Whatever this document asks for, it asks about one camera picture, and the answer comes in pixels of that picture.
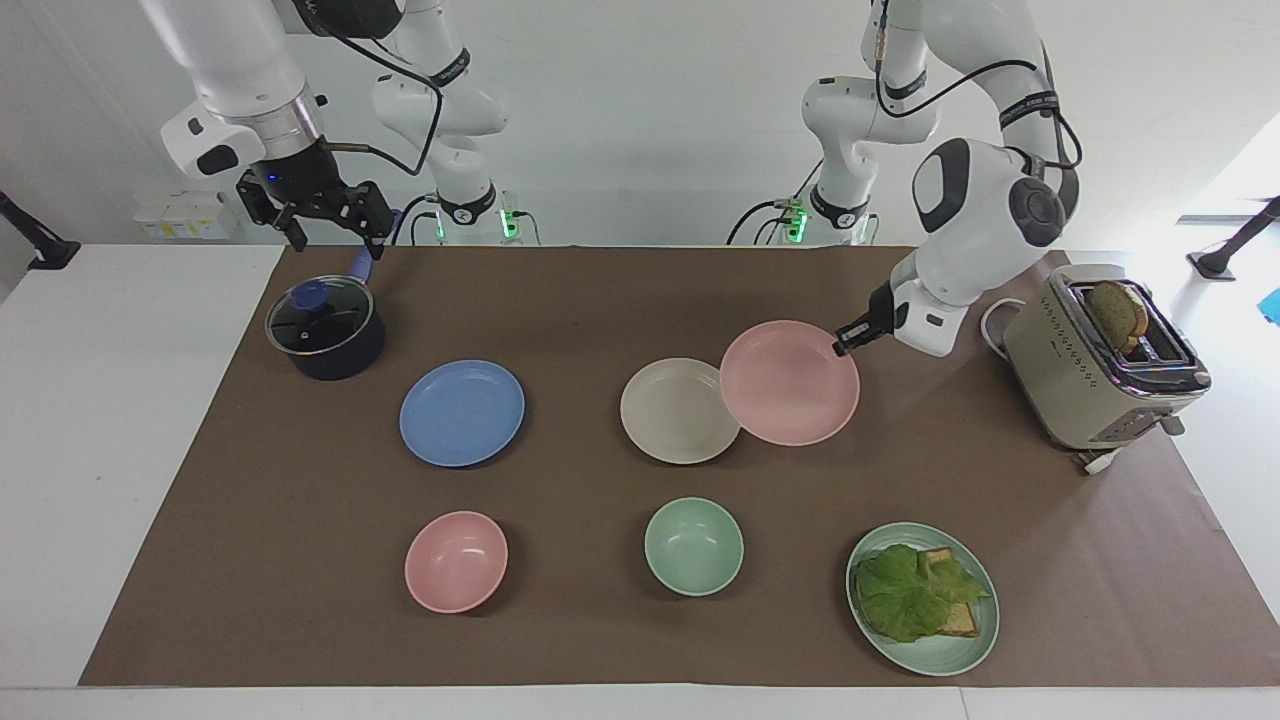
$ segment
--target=toast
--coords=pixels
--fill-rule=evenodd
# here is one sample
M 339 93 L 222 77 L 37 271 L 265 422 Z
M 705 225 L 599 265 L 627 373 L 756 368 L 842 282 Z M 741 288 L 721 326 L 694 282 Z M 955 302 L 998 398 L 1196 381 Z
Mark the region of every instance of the toast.
M 929 565 L 941 562 L 942 560 L 955 560 L 955 553 L 951 552 L 950 547 L 936 547 L 924 551 L 924 561 Z M 978 637 L 978 623 L 973 619 L 973 610 L 968 602 L 951 605 L 951 615 L 947 616 L 947 621 L 938 629 L 938 634 L 954 638 Z
M 1142 297 L 1133 288 L 1117 282 L 1102 281 L 1093 286 L 1084 302 L 1093 311 L 1098 331 L 1120 355 L 1133 352 L 1138 347 L 1138 340 L 1147 333 L 1151 324 Z

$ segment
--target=toaster slot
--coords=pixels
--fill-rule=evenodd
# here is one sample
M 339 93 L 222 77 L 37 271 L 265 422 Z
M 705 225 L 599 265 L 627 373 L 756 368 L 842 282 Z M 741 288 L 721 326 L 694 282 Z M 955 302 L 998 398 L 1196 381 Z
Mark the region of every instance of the toaster slot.
M 1190 351 L 1171 331 L 1169 322 L 1160 313 L 1160 310 L 1156 309 L 1155 304 L 1151 301 L 1151 295 L 1147 293 L 1147 288 L 1132 281 L 1119 282 L 1137 292 L 1138 297 L 1142 299 L 1143 306 L 1147 310 L 1148 324 L 1147 332 L 1138 338 L 1138 347 L 1129 354 L 1120 355 L 1120 352 L 1110 348 L 1116 360 L 1126 368 L 1190 364 Z M 1078 282 L 1071 284 L 1070 291 L 1089 322 L 1093 323 L 1094 327 L 1098 327 L 1098 320 L 1087 302 L 1087 299 L 1096 284 L 1097 283 L 1094 282 Z

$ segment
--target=white table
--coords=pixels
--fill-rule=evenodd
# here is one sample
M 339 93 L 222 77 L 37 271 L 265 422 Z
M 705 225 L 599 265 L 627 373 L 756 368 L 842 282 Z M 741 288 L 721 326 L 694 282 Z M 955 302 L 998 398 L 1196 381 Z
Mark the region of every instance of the white table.
M 1234 286 L 1123 260 L 1215 375 L 1178 447 L 1280 616 L 1280 328 L 1254 307 L 1280 249 L 1254 245 Z M 1280 717 L 1280 688 L 73 689 L 279 252 L 88 246 L 0 305 L 0 717 Z

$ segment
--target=lettuce leaf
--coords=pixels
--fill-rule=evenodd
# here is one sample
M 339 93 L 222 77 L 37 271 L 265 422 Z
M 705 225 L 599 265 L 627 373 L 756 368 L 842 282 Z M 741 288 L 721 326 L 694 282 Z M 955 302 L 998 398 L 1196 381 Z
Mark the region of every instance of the lettuce leaf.
M 858 565 L 858 600 L 872 629 L 897 642 L 937 634 L 951 605 L 989 597 L 955 560 L 929 564 L 905 544 Z
M 979 597 L 991 597 L 978 579 L 970 575 L 954 559 L 938 562 L 925 562 L 920 555 L 920 573 L 924 577 L 924 587 L 929 592 L 951 602 L 973 602 Z

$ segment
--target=pink plate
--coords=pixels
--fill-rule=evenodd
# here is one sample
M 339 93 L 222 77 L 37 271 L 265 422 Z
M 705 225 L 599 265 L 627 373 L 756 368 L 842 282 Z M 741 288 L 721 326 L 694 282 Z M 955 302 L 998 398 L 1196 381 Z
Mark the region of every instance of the pink plate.
M 755 325 L 721 361 L 724 406 L 742 428 L 774 445 L 822 442 L 854 416 L 861 382 L 854 359 L 831 348 L 836 338 L 808 323 Z
M 433 612 L 466 612 L 489 600 L 507 571 L 507 537 L 470 510 L 428 523 L 404 557 L 410 594 Z

